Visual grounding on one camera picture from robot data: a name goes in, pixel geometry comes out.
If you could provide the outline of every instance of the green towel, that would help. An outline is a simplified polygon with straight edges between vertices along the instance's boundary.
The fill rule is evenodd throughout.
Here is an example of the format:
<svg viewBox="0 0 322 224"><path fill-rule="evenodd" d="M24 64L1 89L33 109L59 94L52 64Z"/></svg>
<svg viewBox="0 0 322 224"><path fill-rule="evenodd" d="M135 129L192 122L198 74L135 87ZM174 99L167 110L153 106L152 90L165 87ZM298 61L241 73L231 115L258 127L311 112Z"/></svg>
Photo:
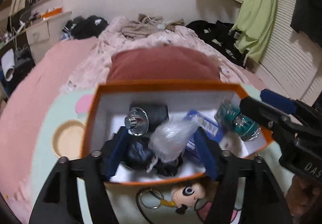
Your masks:
<svg viewBox="0 0 322 224"><path fill-rule="evenodd" d="M242 31L236 42L241 53L247 49L256 63L264 56L272 32L277 0L244 0L232 30Z"/></svg>

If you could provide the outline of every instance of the white wall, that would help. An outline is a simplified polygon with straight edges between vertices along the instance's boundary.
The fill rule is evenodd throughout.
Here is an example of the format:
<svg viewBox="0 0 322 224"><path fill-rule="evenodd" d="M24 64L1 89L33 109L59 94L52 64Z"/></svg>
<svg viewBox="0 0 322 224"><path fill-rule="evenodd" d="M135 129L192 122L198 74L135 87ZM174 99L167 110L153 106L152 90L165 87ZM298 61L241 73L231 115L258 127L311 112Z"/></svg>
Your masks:
<svg viewBox="0 0 322 224"><path fill-rule="evenodd" d="M110 22L118 15L136 19L139 13L144 13L160 15L165 20L183 18L188 24L200 19L233 23L240 4L234 0L44 0L35 10L44 12L58 6L63 6L64 11L72 11L72 18L94 14Z"/></svg>

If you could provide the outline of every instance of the metal key ring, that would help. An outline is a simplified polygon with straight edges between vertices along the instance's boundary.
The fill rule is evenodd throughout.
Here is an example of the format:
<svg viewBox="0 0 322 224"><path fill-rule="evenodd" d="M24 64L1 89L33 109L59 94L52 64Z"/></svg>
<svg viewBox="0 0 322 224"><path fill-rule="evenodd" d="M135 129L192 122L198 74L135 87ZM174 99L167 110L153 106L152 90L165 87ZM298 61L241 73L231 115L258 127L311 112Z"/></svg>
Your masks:
<svg viewBox="0 0 322 224"><path fill-rule="evenodd" d="M160 192L160 191L157 191L157 190L155 190L155 189L147 189L147 190L144 190L144 191L142 191L141 193L140 193L140 195L139 195L139 200L140 200L140 203L141 203L141 205L143 206L143 207L145 207L145 208L147 208L147 209L157 209L157 208L159 208L159 207L161 207L161 201L160 201L160 204L159 205L157 205L157 206L155 206L155 207L148 207L147 205L145 205L144 203L143 203L143 201L142 201L142 197L143 197L143 195L145 194L145 193L147 193L147 192L150 192L150 191L152 191L152 192L157 192L157 193L159 193L160 194L160 196L161 196L161 198L162 199L164 199L164 196L163 196L163 194Z"/></svg>

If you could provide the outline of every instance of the black cable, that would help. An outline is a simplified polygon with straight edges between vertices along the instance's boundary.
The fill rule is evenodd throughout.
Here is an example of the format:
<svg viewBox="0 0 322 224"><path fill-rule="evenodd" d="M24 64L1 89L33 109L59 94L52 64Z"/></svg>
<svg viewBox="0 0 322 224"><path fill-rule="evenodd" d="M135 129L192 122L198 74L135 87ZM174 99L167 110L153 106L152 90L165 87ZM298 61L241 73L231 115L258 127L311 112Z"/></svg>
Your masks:
<svg viewBox="0 0 322 224"><path fill-rule="evenodd" d="M143 211L143 209L142 209L142 207L141 207L141 205L140 205L140 201L139 201L139 196L140 196L140 194L141 193L143 193L143 192L145 192L145 191L147 191L147 190L150 190L150 188L148 188L148 189L140 189L138 192L137 192L137 194L136 194L136 196L135 196L135 202L136 202L136 205L137 205L137 208L139 209L139 211L140 211L140 213L142 214L142 216L145 218L145 220L148 222L148 223L150 223L150 224L154 224L148 217L147 217L147 215L144 213L144 211Z"/></svg>
<svg viewBox="0 0 322 224"><path fill-rule="evenodd" d="M150 192L150 194L151 194L153 197L155 197L156 199L158 199L158 200L163 200L161 197L159 197L158 195L156 195L156 194L153 192L153 190L150 190L149 192Z"/></svg>

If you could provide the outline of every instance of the pink bedsheet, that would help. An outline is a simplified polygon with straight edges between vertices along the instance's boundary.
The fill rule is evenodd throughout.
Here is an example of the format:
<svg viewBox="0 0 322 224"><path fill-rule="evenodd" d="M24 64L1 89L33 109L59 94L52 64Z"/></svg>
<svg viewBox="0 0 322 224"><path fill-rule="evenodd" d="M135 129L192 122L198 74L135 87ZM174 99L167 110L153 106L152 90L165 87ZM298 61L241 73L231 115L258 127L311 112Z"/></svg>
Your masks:
<svg viewBox="0 0 322 224"><path fill-rule="evenodd" d="M0 191L13 196L30 174L42 121L73 70L97 38L60 42L18 85L0 117Z"/></svg>

